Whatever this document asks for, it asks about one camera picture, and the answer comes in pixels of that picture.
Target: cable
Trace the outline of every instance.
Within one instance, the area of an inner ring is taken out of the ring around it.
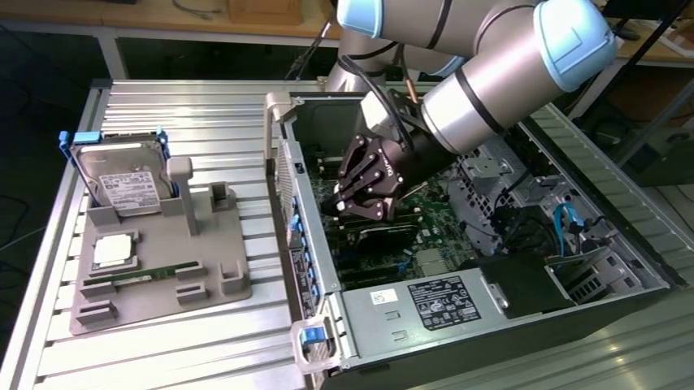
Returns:
[[[79,83],[55,64],[54,62],[51,61],[51,59],[48,58],[48,56],[46,54],[42,54],[39,53],[23,40],[20,37],[16,36],[16,34],[14,32],[11,32],[8,30],[7,27],[4,27],[4,25],[0,24],[0,29],[16,40],[16,42],[24,46],[24,48],[27,50],[30,50],[36,56],[42,57],[42,59],[46,61],[46,63],[54,68],[55,72],[63,76],[63,78],[66,80],[68,80],[78,88],[88,91],[90,88],[84,85],[82,85],[82,83]]]
[[[414,87],[413,78],[410,77],[409,65],[405,62],[405,45],[402,43],[398,44],[398,51],[397,51],[397,54],[395,54],[395,60],[397,61],[394,61],[394,62],[401,64],[402,78],[405,79],[405,85],[407,86],[407,92],[410,93],[410,100],[414,103],[419,103],[419,98],[418,98],[418,95],[417,95],[417,88]]]
[[[15,309],[19,307],[15,303],[12,303],[11,301],[6,301],[4,299],[0,299],[0,303],[10,307],[14,307]]]
[[[574,242],[575,242],[575,251],[578,254],[581,254],[582,253],[582,235],[578,233],[574,235]]]
[[[315,36],[314,42],[311,43],[311,46],[302,55],[297,58],[297,60],[293,63],[293,66],[290,67],[290,71],[284,75],[284,80],[290,80],[293,72],[298,70],[297,78],[294,80],[299,81],[302,80],[302,75],[305,74],[305,69],[309,66],[309,62],[311,60],[311,57],[314,57],[314,53],[318,51],[318,48],[323,42],[323,39],[326,39],[327,30],[330,30],[333,22],[333,15],[326,19],[326,23],[323,24],[323,27],[321,28],[321,31],[318,32],[318,35]]]
[[[386,112],[390,116],[390,120],[395,124],[397,132],[399,133],[401,138],[405,142],[405,145],[401,145],[402,151],[406,153],[414,151],[413,137],[410,136],[409,130],[405,127],[405,123],[402,122],[398,110],[393,106],[391,100],[386,97],[383,93],[383,89],[381,89],[371,77],[369,77],[362,67],[357,64],[355,60],[349,55],[343,55],[338,59],[338,62],[342,64],[341,66],[347,72],[358,75],[362,78],[362,81],[365,82],[365,84],[367,84],[374,96],[378,98],[381,104],[383,105],[383,108],[386,109]]]
[[[8,79],[8,78],[4,78],[4,77],[0,77],[0,80],[2,81],[7,81],[10,82],[11,84],[15,84],[15,87],[26,94],[27,96],[27,99],[26,99],[26,102],[22,106],[22,108],[12,113],[12,115],[6,115],[6,116],[0,116],[0,120],[12,120],[15,119],[16,117],[19,117],[22,114],[24,114],[30,108],[30,106],[32,105],[32,101],[36,101],[36,102],[42,102],[43,104],[48,104],[50,106],[54,106],[56,108],[62,108],[63,110],[66,111],[71,111],[71,112],[75,112],[75,113],[79,113],[79,110],[75,110],[74,108],[71,107],[66,107],[63,106],[62,104],[59,103],[55,103],[55,102],[51,102],[48,100],[44,100],[42,99],[40,97],[36,97],[34,95],[34,92],[32,90],[23,84],[20,84],[16,80],[12,80],[12,79]]]
[[[198,10],[195,8],[188,8],[187,6],[184,6],[179,2],[179,0],[171,0],[171,2],[174,3],[174,7],[176,7],[179,10],[182,10],[183,12],[187,12],[188,14],[194,14],[194,15],[199,16],[204,20],[212,20],[212,17],[210,14],[222,14],[223,13],[220,8],[218,8],[215,10]]]
[[[680,191],[680,193],[682,194],[684,197],[686,197],[686,200],[690,201],[690,202],[694,202],[694,199],[690,198],[690,196],[686,194],[685,191],[682,191],[682,188],[680,188],[678,185],[674,186],[677,188],[677,190]]]
[[[494,200],[494,210],[497,210],[497,206],[499,205],[501,197],[507,195],[517,187],[523,183],[523,180],[526,180],[530,176],[530,169],[526,169],[523,174],[518,177],[517,181],[511,183],[511,186],[509,188],[505,188],[501,190],[499,195],[497,195],[497,198]]]
[[[10,195],[2,195],[2,194],[0,194],[0,197],[8,199],[12,202],[20,203],[24,206],[24,210],[22,211],[20,217],[18,218],[15,225],[12,227],[12,232],[10,233],[10,236],[6,239],[6,241],[0,244],[0,247],[4,247],[15,239],[18,230],[20,229],[22,221],[30,214],[31,207],[30,207],[30,204],[26,201],[23,201],[22,199],[19,199],[18,197],[11,197]]]
[[[578,95],[578,97],[574,99],[574,101],[566,106],[566,108],[563,109],[563,111],[569,114],[571,112],[571,110],[574,109],[575,105],[578,104],[578,102],[583,99],[583,96],[586,96],[586,93],[587,93],[587,90],[590,89],[591,85],[593,85],[593,82],[595,81],[595,79],[598,78],[598,75],[593,76],[590,78],[590,80],[587,81],[587,83],[585,84],[586,86],[583,87],[583,90],[581,91],[581,94]]]
[[[465,224],[465,227],[462,226],[463,230],[465,228],[473,228],[478,232],[481,232],[483,235],[490,236],[491,238],[498,238],[499,235],[487,233],[481,227],[477,227],[475,225],[467,223],[466,221],[462,221],[461,224]]]
[[[40,231],[43,231],[47,227],[40,227],[39,229],[36,229],[34,232],[31,233],[27,233],[24,236],[22,236],[20,238],[18,238],[15,241],[10,242],[7,245],[3,245],[0,247],[0,252],[3,252],[7,248],[10,248],[12,245],[15,245],[18,242],[20,242],[22,240],[24,240],[26,238],[28,238],[30,236],[34,236],[36,233],[39,233]]]

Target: warning sticker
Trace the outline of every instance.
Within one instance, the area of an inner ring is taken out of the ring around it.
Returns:
[[[159,206],[159,194],[150,171],[103,175],[99,180],[116,210]]]
[[[422,323],[430,331],[481,319],[459,276],[407,286]]]

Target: wooden table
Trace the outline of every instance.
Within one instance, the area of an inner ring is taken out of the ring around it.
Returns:
[[[192,8],[223,12],[206,20],[176,9],[171,0],[139,0],[135,5],[104,0],[3,0],[0,24],[12,31],[95,37],[111,77],[127,79],[122,37],[309,46],[327,18],[322,0],[303,0],[303,23],[298,26],[236,24],[228,18],[226,0],[182,1]],[[333,26],[322,45],[338,47],[341,33],[342,28]]]

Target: black cable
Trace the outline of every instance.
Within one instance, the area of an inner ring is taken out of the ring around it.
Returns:
[[[505,188],[501,190],[499,195],[497,195],[497,198],[494,200],[494,210],[497,210],[497,206],[499,205],[501,197],[507,195],[517,187],[523,183],[523,180],[526,180],[530,176],[530,169],[523,172],[523,174],[518,177],[517,181],[511,183],[511,186],[509,188]]]
[[[314,53],[318,50],[318,47],[321,46],[323,39],[326,39],[327,26],[330,25],[331,21],[333,21],[333,16],[330,16],[326,19],[326,23],[323,24],[323,27],[321,27],[321,31],[318,32],[318,35],[315,36],[315,39],[311,42],[311,45],[309,46],[306,51],[302,53],[302,55],[299,55],[299,57],[294,61],[293,65],[290,66],[290,71],[284,75],[284,81],[290,80],[294,72],[298,72],[294,80],[297,80],[297,81],[302,80],[302,75],[303,75],[305,69],[309,65],[309,61],[311,60],[311,57],[314,57]]]
[[[575,242],[575,252],[577,252],[577,254],[582,254],[582,236],[578,233],[574,235],[574,242]]]
[[[19,117],[22,114],[24,114],[27,112],[27,110],[30,109],[30,106],[32,105],[32,91],[26,87],[23,86],[20,83],[18,83],[15,80],[11,80],[11,79],[0,79],[2,81],[7,81],[10,82],[11,84],[15,84],[15,87],[26,94],[27,96],[27,99],[24,101],[24,103],[22,104],[22,107],[20,109],[14,112],[11,115],[4,115],[4,116],[0,116],[0,120],[12,120],[15,119],[16,117]]]
[[[188,14],[199,16],[204,20],[212,19],[212,17],[208,14],[222,14],[223,12],[220,8],[214,10],[198,10],[195,8],[188,8],[179,2],[179,0],[171,0],[171,2],[174,3],[174,7],[176,7],[179,10],[187,12]]]
[[[24,220],[24,218],[30,214],[31,207],[30,207],[30,204],[26,201],[23,201],[22,199],[19,199],[18,197],[11,197],[10,195],[2,195],[2,194],[0,194],[0,197],[4,198],[4,199],[11,200],[12,202],[20,203],[23,205],[23,207],[24,207],[24,210],[22,211],[20,217],[18,218],[18,220],[15,222],[15,225],[12,227],[12,232],[10,233],[10,237],[0,244],[0,248],[3,248],[15,239],[15,236],[16,236],[18,231],[20,229],[22,221]]]
[[[682,194],[684,197],[686,197],[686,200],[690,201],[690,202],[694,202],[694,199],[690,198],[690,196],[686,194],[685,191],[682,191],[682,188],[680,188],[678,185],[674,186],[677,188],[677,190],[680,191],[680,193]]]
[[[6,301],[4,299],[0,299],[0,303],[7,305],[7,306],[10,306],[10,307],[12,307],[12,308],[15,308],[15,309],[18,309],[18,307],[19,307],[14,302]]]
[[[405,44],[402,44],[402,43],[398,44],[397,61],[394,61],[394,63],[401,65],[402,78],[406,81],[413,82],[413,77],[410,77],[410,73],[409,73],[409,65],[407,65],[407,63],[405,61]]]
[[[491,233],[487,233],[487,232],[486,232],[481,227],[477,227],[475,225],[467,223],[466,221],[462,221],[461,223],[465,224],[465,227],[467,227],[467,228],[473,228],[474,230],[477,230],[478,232],[481,232],[481,233],[482,233],[483,235],[486,235],[486,236],[490,236],[490,237],[493,237],[493,238],[499,237],[499,235],[497,235],[497,234],[491,234]]]
[[[62,108],[63,110],[72,111],[79,114],[79,110],[75,110],[71,107],[66,107],[59,103],[51,102],[46,99],[42,99],[40,97],[34,95],[32,90],[23,84],[20,84],[16,80],[8,79],[8,78],[0,78],[2,81],[7,81],[11,84],[15,84],[15,87],[26,94],[26,102],[22,105],[22,108],[12,113],[12,115],[0,116],[0,120],[11,120],[19,117],[22,114],[24,114],[32,105],[32,101],[42,102],[43,104],[48,104],[50,106],[54,106],[56,108]]]
[[[42,59],[46,61],[46,63],[54,68],[55,72],[63,76],[66,80],[68,80],[78,88],[88,91],[90,87],[82,85],[51,61],[48,56],[46,54],[39,53],[23,40],[20,37],[16,36],[14,32],[8,30],[4,25],[0,24],[0,29],[15,39],[15,41],[24,46],[27,50],[30,50],[38,57],[42,57]]]
[[[409,130],[405,127],[398,110],[394,107],[391,100],[385,95],[383,89],[381,89],[371,77],[369,77],[362,67],[357,64],[355,60],[349,55],[343,55],[338,61],[342,63],[341,66],[345,70],[347,70],[347,72],[358,75],[362,78],[362,81],[367,84],[374,96],[383,105],[383,108],[389,113],[390,120],[395,124],[397,132],[399,133],[401,139],[403,141],[403,144],[401,144],[402,151],[406,153],[414,151],[413,137],[410,136]]]

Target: white sticker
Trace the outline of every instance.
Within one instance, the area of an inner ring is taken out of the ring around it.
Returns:
[[[103,175],[99,180],[116,210],[159,206],[159,194],[150,171]]]
[[[398,295],[395,294],[394,288],[371,292],[371,302],[375,305],[381,305],[382,303],[389,303],[389,302],[395,302],[395,301],[398,301]]]

